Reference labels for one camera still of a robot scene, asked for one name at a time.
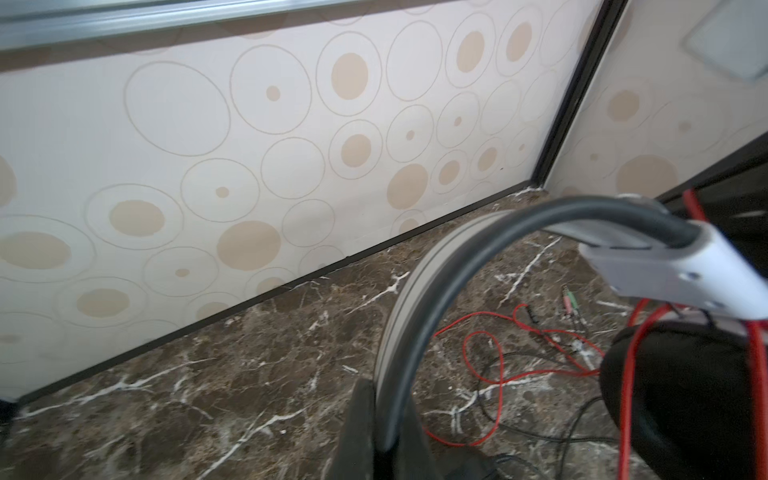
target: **brown marble floor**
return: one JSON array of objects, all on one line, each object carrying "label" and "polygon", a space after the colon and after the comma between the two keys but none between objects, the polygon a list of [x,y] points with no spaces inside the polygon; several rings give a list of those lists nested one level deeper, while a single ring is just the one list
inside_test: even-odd
[{"label": "brown marble floor", "polygon": [[[506,197],[27,405],[0,458],[0,479],[323,478],[354,382],[372,375],[405,275],[460,223],[545,199],[538,191]],[[626,302],[594,275],[574,243],[546,233],[499,254],[445,321],[476,310],[509,314],[526,302],[545,326],[570,329],[559,300],[565,284],[581,303],[591,339],[607,347],[626,321]],[[414,396],[424,424],[454,442],[480,438],[491,425],[461,358],[464,336],[479,327],[494,333],[505,351],[547,352],[500,319],[473,319],[436,339]],[[478,366],[494,354],[484,340],[470,348]],[[594,355],[582,359],[599,363]],[[546,362],[520,356],[508,364],[508,372],[519,372]],[[496,392],[482,395],[494,412]],[[505,387],[502,421],[561,435],[578,406],[597,395],[593,379],[524,379]],[[617,431],[598,403],[576,434]],[[448,450],[432,446],[437,456]],[[515,453],[554,476],[552,444],[497,432],[481,448]],[[615,464],[613,446],[576,444],[564,478],[607,480],[615,477]],[[633,468],[635,480],[656,478],[638,458]],[[505,471],[510,478],[537,478],[513,464]]]}]

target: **patterned wallpaper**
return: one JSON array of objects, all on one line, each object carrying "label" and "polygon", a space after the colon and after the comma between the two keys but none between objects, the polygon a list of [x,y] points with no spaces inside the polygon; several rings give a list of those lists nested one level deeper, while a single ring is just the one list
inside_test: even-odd
[{"label": "patterned wallpaper", "polygon": [[0,396],[527,180],[595,4],[372,2],[3,56]]},{"label": "patterned wallpaper", "polygon": [[768,79],[732,79],[681,47],[717,3],[629,4],[548,190],[655,197],[768,131]]}]

